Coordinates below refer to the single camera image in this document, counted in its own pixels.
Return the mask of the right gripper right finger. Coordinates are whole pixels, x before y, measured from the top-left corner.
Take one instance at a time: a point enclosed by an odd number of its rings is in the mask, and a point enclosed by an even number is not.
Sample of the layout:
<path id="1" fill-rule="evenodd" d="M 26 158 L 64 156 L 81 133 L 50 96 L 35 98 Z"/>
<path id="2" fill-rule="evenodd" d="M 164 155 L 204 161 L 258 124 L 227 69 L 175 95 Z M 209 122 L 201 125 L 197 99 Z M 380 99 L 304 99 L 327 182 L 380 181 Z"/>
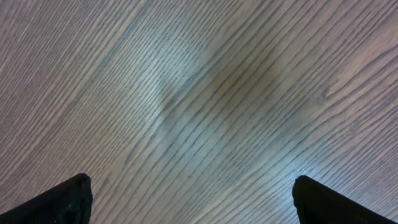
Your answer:
<path id="1" fill-rule="evenodd" d="M 295 180 L 292 196 L 301 224 L 397 224 L 306 175 Z"/>

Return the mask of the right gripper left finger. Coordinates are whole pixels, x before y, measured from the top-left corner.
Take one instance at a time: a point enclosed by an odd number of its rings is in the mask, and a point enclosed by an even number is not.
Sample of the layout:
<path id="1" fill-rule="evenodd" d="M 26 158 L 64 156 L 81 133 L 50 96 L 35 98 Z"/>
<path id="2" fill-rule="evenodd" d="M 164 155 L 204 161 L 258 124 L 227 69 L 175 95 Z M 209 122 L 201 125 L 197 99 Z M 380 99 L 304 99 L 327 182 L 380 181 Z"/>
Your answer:
<path id="1" fill-rule="evenodd" d="M 81 173 L 1 214 L 1 223 L 89 224 L 92 203 L 91 178 Z"/>

